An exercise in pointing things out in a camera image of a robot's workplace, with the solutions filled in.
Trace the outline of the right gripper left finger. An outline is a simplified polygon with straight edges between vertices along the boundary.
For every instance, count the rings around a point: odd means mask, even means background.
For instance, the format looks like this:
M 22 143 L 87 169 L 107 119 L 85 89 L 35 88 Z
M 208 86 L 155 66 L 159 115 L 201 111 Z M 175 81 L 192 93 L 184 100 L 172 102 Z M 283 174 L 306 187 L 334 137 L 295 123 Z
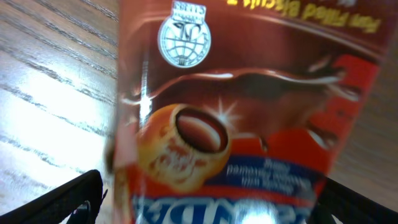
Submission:
M 101 174 L 93 169 L 1 215 L 1 223 L 95 223 L 103 200 Z

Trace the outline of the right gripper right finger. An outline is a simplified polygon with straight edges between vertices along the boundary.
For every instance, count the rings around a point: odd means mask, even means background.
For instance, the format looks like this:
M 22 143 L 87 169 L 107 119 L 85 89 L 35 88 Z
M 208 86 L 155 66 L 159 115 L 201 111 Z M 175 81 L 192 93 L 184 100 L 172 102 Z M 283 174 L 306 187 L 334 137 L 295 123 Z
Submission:
M 310 224 L 397 223 L 397 212 L 327 179 L 317 204 L 310 215 Z

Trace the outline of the red Hello Panda box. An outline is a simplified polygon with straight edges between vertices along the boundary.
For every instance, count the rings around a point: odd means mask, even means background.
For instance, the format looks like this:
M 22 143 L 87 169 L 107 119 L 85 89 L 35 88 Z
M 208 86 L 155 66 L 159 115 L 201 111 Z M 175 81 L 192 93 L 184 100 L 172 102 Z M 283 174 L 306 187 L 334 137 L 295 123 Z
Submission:
M 396 1 L 119 3 L 114 223 L 310 223 Z

